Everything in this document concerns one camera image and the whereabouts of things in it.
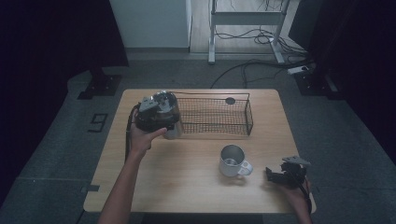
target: metal frame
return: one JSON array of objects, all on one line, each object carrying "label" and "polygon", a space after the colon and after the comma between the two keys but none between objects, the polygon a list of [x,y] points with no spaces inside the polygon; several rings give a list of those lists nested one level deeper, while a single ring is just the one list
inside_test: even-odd
[{"label": "metal frame", "polygon": [[285,60],[278,45],[279,35],[285,21],[289,2],[286,0],[281,11],[271,12],[217,12],[216,1],[212,1],[212,11],[210,12],[210,37],[209,37],[209,63],[215,63],[215,27],[216,25],[276,25],[274,38],[270,38],[271,48],[278,63]]}]

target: mug handle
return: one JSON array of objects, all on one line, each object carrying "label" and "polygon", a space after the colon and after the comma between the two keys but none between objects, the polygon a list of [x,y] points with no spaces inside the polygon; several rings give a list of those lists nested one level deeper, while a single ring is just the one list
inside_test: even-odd
[{"label": "mug handle", "polygon": [[238,171],[239,175],[250,175],[253,172],[253,166],[247,161],[242,161],[241,169]]}]

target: mug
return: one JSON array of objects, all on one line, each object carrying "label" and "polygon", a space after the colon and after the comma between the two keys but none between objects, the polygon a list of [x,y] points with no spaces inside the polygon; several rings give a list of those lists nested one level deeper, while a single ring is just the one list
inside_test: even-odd
[{"label": "mug", "polygon": [[253,166],[245,161],[245,152],[241,147],[228,145],[220,153],[219,169],[226,176],[250,175]]}]

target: black wire mesh basket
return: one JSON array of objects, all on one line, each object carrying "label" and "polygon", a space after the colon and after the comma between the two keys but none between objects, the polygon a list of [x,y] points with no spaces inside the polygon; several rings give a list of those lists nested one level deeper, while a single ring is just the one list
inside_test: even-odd
[{"label": "black wire mesh basket", "polygon": [[177,97],[184,133],[250,135],[253,128],[249,93],[186,93]]}]

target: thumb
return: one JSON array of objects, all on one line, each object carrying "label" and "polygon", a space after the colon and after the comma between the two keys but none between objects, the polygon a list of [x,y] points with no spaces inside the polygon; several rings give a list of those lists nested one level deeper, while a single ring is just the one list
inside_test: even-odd
[{"label": "thumb", "polygon": [[161,129],[159,129],[159,130],[157,130],[157,131],[155,131],[153,133],[150,133],[150,138],[152,140],[152,139],[154,139],[154,138],[156,138],[158,136],[161,136],[161,135],[165,134],[167,131],[168,130],[166,128],[161,128]]}]

